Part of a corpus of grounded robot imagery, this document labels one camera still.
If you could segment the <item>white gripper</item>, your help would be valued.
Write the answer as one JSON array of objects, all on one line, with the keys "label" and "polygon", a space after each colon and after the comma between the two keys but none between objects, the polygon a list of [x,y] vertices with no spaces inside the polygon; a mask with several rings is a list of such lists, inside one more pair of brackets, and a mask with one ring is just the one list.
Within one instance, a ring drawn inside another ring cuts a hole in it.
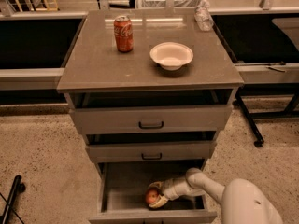
[{"label": "white gripper", "polygon": [[149,184],[149,189],[162,190],[162,195],[158,196],[155,203],[148,204],[151,209],[158,209],[170,201],[174,201],[181,196],[198,196],[200,189],[193,188],[185,177],[171,178],[163,181],[156,181]]}]

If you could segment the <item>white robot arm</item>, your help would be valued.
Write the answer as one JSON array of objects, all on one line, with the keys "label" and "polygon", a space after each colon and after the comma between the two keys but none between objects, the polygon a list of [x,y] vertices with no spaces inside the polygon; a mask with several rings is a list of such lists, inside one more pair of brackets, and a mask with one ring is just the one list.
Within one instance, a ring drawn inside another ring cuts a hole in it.
[{"label": "white robot arm", "polygon": [[223,186],[197,168],[183,177],[151,183],[145,201],[149,208],[158,209],[182,196],[204,192],[221,206],[222,224],[283,224],[276,207],[253,183],[237,178]]}]

